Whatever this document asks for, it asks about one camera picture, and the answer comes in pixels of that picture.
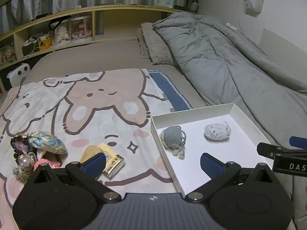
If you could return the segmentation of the white shallow cardboard tray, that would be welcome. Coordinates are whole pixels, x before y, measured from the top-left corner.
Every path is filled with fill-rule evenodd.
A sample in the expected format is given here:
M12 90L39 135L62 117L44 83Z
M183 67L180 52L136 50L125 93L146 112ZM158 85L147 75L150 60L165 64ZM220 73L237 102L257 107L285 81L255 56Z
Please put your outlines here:
M215 123L230 126L229 139L223 142L205 139L205 127ZM180 126L186 133L184 160L173 156L160 140L160 133L171 126ZM203 153L209 153L224 163L234 161L244 168L254 168L258 163L266 163L270 167L273 165L271 159L257 153L257 145L260 142L268 143L268 139L234 103L154 116L151 133L173 184L182 195L210 181L210 177L200 167Z

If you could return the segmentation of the blue floral drawstring pouch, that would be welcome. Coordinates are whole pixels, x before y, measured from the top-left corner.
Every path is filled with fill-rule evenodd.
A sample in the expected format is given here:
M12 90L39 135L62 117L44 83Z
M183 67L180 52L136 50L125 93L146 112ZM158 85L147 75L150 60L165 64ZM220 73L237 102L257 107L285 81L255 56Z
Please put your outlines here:
M30 133L28 135L28 142L34 148L42 151L59 155L67 153L67 149L62 140L49 132L36 131Z

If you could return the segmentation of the cartoon bear print blanket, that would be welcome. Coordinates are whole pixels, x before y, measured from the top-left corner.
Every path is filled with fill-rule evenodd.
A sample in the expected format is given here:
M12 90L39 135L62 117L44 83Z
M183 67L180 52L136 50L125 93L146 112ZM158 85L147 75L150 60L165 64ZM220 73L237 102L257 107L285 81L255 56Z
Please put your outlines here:
M113 179L100 176L101 182L120 194L172 193L151 119L174 111L173 99L146 69L66 75L12 88L1 107L1 228L12 228L12 205L23 187L12 175L14 136L36 131L57 136L67 149L56 156L62 165L104 143L126 164Z

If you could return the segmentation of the wooden headboard shelf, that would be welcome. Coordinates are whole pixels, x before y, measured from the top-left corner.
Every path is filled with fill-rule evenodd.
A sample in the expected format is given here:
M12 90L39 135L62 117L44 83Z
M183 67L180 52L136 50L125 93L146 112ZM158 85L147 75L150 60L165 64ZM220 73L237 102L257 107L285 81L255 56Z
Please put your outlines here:
M62 74L151 66L141 57L143 23L154 23L174 8L146 5L100 5L58 12L1 36L1 91L11 84L8 74L19 64L28 81Z

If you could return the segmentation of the gold card box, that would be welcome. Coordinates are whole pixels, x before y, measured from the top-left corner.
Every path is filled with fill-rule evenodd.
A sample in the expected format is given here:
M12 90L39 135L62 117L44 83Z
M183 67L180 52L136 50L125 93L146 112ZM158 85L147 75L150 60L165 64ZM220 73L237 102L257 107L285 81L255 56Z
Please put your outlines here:
M125 166L125 160L105 143L101 143L98 147L106 157L104 174L109 179L112 179Z

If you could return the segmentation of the braided pearl hair accessory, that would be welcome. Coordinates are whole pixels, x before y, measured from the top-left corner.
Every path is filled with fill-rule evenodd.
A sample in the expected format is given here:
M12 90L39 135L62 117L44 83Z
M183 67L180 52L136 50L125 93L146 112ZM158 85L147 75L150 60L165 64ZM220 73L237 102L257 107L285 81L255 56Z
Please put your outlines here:
M36 155L33 152L22 154L18 157L17 161L18 167L12 170L12 175L25 184L34 172L34 164L37 161Z

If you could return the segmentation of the grey quilted duvet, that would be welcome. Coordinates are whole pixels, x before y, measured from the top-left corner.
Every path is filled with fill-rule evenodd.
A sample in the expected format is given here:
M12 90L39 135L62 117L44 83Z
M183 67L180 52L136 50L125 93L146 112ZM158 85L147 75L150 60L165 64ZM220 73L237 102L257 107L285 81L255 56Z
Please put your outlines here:
M269 142L306 137L306 83L212 16L176 12L153 24L207 105L236 104Z

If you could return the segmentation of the yellow bag on shelf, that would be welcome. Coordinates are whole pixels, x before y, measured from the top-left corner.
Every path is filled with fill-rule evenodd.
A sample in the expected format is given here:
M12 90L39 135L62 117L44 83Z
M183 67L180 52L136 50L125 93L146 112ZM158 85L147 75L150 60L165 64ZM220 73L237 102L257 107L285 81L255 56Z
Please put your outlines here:
M38 39L39 50L43 51L49 49L52 46L52 39L50 36L41 36Z

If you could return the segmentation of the tissue pack on shelf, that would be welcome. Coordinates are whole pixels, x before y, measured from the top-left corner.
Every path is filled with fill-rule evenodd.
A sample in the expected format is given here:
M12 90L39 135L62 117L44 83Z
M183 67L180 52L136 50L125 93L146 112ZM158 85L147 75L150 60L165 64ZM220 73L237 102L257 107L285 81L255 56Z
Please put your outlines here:
M174 8L175 0L154 0L154 6Z

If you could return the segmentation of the white speckled crochet ball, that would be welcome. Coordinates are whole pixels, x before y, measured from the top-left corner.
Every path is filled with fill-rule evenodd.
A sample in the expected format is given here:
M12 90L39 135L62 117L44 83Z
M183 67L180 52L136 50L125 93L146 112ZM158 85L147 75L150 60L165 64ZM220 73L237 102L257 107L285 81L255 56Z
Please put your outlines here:
M203 135L207 140L223 142L230 139L231 133L230 126L225 122L223 124L215 123L205 126Z

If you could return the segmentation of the pink crochet doll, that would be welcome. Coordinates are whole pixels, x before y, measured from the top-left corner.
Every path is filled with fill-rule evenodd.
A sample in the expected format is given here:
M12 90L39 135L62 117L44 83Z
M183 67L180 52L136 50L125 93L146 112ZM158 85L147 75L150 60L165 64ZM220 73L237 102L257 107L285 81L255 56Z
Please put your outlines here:
M34 170L40 165L40 164L43 164L43 163L46 163L48 165L50 165L51 168L53 169L56 169L56 168L60 168L61 167L61 163L60 162L57 162L57 161L50 161L50 160L47 160L45 158L42 158L42 159L39 159L38 161L36 161L34 163Z

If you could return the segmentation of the tan wooden block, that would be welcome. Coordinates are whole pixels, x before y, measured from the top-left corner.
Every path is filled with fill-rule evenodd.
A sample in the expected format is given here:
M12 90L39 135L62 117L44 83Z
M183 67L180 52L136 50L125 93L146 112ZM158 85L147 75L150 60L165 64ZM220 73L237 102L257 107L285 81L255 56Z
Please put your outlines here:
M102 153L102 149L95 145L88 146L82 154L80 163L87 161L98 153Z

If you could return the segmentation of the red doll in clear box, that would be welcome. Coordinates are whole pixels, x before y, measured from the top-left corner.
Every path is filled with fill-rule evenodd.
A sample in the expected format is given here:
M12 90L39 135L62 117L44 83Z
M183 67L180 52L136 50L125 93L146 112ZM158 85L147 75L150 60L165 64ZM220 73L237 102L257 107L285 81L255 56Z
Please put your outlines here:
M71 37L75 42L82 42L92 38L91 16L81 16L71 19Z

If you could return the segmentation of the grey crochet ball toy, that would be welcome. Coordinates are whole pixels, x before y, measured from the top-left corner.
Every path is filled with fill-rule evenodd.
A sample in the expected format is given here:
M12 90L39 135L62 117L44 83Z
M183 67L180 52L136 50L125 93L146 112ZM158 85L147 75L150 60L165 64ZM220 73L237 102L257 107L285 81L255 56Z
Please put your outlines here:
M162 145L172 152L172 155L181 160L185 159L186 133L180 126L170 126L161 131Z

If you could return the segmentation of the beige fluffy pillow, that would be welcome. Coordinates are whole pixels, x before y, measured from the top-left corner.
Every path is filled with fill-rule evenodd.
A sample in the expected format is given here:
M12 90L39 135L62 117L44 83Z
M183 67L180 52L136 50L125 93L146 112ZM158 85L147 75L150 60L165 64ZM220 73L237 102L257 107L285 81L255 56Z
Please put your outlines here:
M136 30L140 46L140 54L145 59L150 59L153 65L176 65L173 55L165 40L155 31L153 23L145 22Z

